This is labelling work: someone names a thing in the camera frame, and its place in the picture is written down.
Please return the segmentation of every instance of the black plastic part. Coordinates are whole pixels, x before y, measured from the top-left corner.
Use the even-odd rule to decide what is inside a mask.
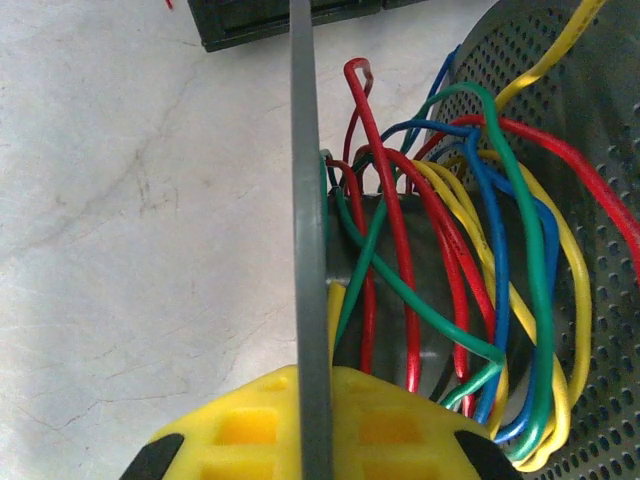
[[[467,430],[458,430],[455,436],[482,480],[522,480],[500,447],[491,440]]]
[[[423,0],[312,0],[313,24],[362,17]],[[288,0],[189,0],[202,46],[214,52],[289,31]]]
[[[183,442],[184,436],[172,433],[145,445],[120,480],[162,480]]]

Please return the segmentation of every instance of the perforated metal sheet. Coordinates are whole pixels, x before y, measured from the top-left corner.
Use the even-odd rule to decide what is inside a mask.
[[[453,68],[456,81],[478,82],[497,93],[533,65],[578,3],[502,0],[462,45]],[[584,152],[636,215],[640,212],[639,9],[637,0],[610,0],[569,55],[504,111]],[[472,96],[460,95],[441,106],[438,118],[448,121],[479,111]],[[543,470],[525,478],[640,478],[640,295],[629,250],[560,159],[508,138],[576,233],[591,272],[594,302],[591,373],[572,412],[569,441]],[[563,259],[556,295],[560,308],[573,318],[571,285]],[[556,350],[568,374],[574,324],[556,325],[556,330]]]

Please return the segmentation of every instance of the white marble surface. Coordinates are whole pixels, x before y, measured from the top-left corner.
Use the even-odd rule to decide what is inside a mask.
[[[322,146],[345,61],[403,120],[492,3],[317,28]],[[157,428],[295,362],[289,134],[286,36],[205,54],[183,0],[1,2],[0,478],[117,478]]]

